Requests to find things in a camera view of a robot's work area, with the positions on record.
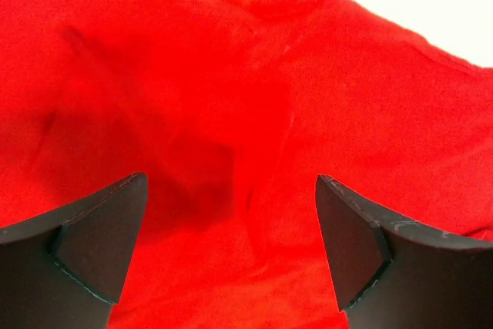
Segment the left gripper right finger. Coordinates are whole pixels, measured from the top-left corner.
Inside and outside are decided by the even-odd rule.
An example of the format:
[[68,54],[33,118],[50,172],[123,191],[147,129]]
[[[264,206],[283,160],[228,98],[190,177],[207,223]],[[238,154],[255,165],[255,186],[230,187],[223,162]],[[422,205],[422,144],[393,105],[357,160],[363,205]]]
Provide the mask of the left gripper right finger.
[[337,306],[351,328],[492,326],[492,245],[419,223],[329,176],[316,207]]

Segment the red t shirt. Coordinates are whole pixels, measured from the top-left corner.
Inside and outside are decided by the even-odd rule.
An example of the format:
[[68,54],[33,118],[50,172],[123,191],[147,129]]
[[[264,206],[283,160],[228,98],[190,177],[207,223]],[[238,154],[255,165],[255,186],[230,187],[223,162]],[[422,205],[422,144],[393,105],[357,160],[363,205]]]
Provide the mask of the red t shirt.
[[1,0],[1,222],[134,172],[111,328],[344,328],[327,174],[492,236],[492,71],[351,0]]

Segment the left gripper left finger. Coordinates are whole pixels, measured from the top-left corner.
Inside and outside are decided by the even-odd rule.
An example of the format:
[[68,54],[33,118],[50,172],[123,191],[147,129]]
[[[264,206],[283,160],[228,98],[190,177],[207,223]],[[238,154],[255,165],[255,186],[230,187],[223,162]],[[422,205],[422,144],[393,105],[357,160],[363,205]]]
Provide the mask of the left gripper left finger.
[[148,200],[135,173],[1,229],[1,326],[96,329],[119,303]]

